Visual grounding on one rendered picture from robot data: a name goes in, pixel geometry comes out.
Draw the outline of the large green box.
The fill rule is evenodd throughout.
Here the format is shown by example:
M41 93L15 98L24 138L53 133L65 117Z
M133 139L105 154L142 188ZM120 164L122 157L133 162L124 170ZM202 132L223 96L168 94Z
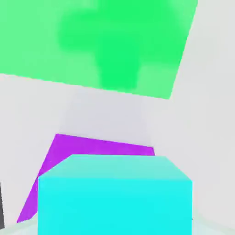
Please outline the large green box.
M198 0L0 0L0 73L168 99Z

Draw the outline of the small purple cube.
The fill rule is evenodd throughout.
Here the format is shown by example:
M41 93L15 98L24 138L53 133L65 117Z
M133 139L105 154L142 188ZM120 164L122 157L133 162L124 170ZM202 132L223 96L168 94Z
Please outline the small purple cube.
M150 146L56 134L37 176L73 154L153 156L155 152Z

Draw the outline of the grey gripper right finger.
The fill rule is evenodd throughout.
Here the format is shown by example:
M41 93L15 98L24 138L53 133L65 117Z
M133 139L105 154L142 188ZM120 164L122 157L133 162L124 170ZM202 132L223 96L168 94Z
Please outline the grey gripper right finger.
M192 235L235 235L235 229L207 220L197 211L194 211Z

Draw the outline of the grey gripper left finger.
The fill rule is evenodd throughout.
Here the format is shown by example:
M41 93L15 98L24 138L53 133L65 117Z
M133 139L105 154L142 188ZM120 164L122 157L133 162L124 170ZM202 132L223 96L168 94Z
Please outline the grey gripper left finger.
M29 220L0 229L0 235L38 235L38 213Z

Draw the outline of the small cyan cube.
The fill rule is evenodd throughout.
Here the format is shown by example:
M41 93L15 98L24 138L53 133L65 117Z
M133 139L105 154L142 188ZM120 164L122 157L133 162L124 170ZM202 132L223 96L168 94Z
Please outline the small cyan cube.
M38 179L38 235L192 235L192 181L166 157L72 155Z

